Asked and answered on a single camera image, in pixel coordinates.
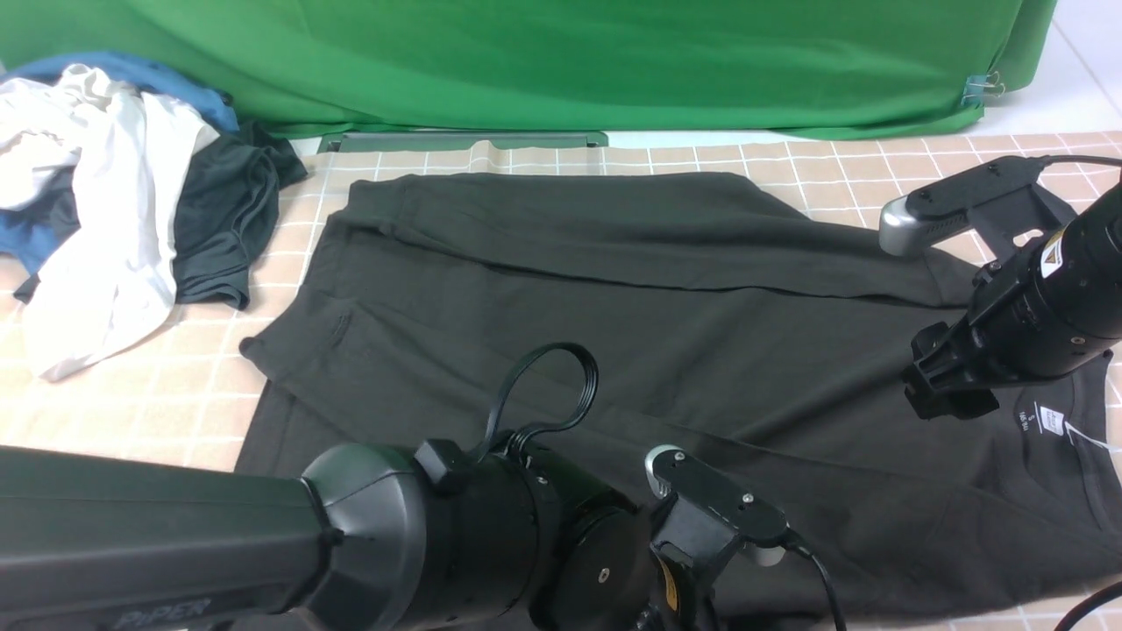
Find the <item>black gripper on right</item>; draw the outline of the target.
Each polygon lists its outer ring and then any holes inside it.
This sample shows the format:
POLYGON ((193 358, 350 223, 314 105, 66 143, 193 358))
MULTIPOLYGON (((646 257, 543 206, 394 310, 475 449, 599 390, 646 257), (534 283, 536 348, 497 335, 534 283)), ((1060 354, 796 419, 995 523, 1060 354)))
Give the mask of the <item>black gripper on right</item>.
POLYGON ((997 410, 995 390, 1051 382, 1003 357, 1023 339, 1023 323, 1002 323, 1013 304, 1034 293, 1040 275, 1034 263, 990 263, 971 280, 971 298, 956 323, 935 323, 911 340, 913 362, 903 369, 903 391, 923 420, 977 419, 997 410))

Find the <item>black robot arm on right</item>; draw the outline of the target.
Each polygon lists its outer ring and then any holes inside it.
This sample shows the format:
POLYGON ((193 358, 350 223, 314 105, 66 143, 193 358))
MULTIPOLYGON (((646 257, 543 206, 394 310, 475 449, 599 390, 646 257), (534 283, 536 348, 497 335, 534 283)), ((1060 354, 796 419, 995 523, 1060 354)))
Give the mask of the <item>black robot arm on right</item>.
POLYGON ((913 337, 905 397, 925 420, 997 410, 997 390, 1067 377, 1121 337, 1119 188, 1061 212, 1040 185, 965 211, 995 255, 956 323, 913 337))

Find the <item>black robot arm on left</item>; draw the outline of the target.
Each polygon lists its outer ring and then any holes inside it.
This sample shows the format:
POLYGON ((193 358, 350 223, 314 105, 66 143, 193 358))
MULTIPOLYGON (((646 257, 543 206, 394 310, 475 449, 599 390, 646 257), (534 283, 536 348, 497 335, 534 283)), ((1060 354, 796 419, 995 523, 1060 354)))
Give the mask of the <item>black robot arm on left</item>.
POLYGON ((542 630, 656 618, 649 515, 530 461, 342 443, 295 479, 3 450, 4 630, 176 630, 296 612, 316 630, 542 630))

